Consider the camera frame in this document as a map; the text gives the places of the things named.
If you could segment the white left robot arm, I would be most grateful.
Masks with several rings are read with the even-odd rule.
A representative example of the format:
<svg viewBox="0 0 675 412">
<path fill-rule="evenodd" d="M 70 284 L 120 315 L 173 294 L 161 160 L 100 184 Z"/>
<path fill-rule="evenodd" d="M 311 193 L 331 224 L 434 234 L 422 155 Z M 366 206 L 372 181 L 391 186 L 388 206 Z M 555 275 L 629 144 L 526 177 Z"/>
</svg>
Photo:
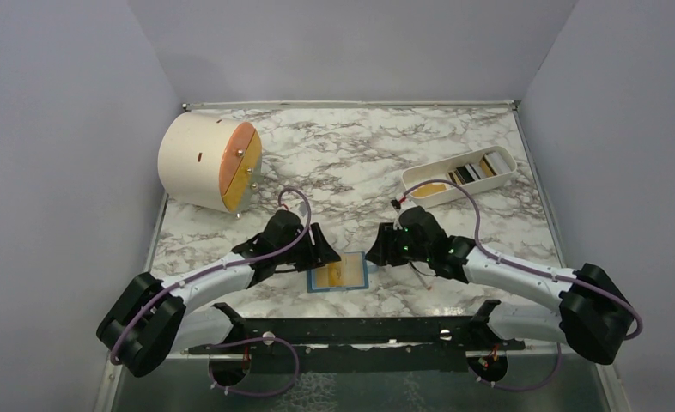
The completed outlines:
<svg viewBox="0 0 675 412">
<path fill-rule="evenodd" d="M 149 272 L 135 276 L 98 325 L 95 335 L 114 361 L 136 377 L 154 371 L 182 347 L 192 312 L 212 300 L 246 290 L 273 276 L 280 265 L 307 271 L 340 261 L 318 223 L 278 210 L 264 230 L 203 268 L 169 281 Z"/>
</svg>

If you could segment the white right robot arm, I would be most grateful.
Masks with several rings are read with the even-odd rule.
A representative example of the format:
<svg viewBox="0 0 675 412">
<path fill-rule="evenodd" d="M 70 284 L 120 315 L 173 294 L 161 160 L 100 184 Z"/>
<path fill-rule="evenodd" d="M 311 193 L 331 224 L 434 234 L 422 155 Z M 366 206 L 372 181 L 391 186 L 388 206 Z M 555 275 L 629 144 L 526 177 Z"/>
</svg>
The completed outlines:
<svg viewBox="0 0 675 412">
<path fill-rule="evenodd" d="M 501 340 L 558 342 L 610 365 L 635 319 L 632 305 L 599 266 L 572 270 L 504 257 L 474 239 L 446 234 L 422 207 L 407 209 L 396 223 L 381 223 L 366 258 L 378 266 L 425 263 L 439 277 L 527 299 L 526 305 L 501 302 L 470 324 L 470 340 L 481 349 Z"/>
</svg>

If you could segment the blue card holder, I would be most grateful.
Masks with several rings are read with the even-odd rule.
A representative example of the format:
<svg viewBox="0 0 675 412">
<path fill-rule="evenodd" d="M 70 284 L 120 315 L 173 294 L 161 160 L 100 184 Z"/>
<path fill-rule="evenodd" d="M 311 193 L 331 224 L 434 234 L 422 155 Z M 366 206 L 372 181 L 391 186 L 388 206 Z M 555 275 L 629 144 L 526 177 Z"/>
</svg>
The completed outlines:
<svg viewBox="0 0 675 412">
<path fill-rule="evenodd" d="M 307 272 L 307 291 L 326 293 L 362 290 L 369 287 L 369 276 L 378 266 L 363 251 L 340 252 L 340 261 Z"/>
</svg>

